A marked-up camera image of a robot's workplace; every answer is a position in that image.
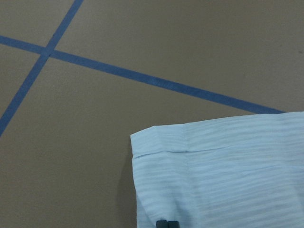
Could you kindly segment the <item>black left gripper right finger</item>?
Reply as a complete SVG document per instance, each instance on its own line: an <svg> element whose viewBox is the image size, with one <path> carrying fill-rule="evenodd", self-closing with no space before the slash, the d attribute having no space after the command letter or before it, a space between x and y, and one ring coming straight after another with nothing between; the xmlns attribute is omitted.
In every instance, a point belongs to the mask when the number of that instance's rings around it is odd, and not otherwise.
<svg viewBox="0 0 304 228"><path fill-rule="evenodd" d="M178 221L168 221L168 228L180 228Z"/></svg>

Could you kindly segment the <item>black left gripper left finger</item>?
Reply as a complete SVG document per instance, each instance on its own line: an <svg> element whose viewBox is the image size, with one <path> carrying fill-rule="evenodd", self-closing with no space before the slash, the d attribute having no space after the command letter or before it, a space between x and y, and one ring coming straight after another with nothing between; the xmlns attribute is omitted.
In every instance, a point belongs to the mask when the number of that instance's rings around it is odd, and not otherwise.
<svg viewBox="0 0 304 228"><path fill-rule="evenodd" d="M156 228L168 228L168 221L166 220L156 221Z"/></svg>

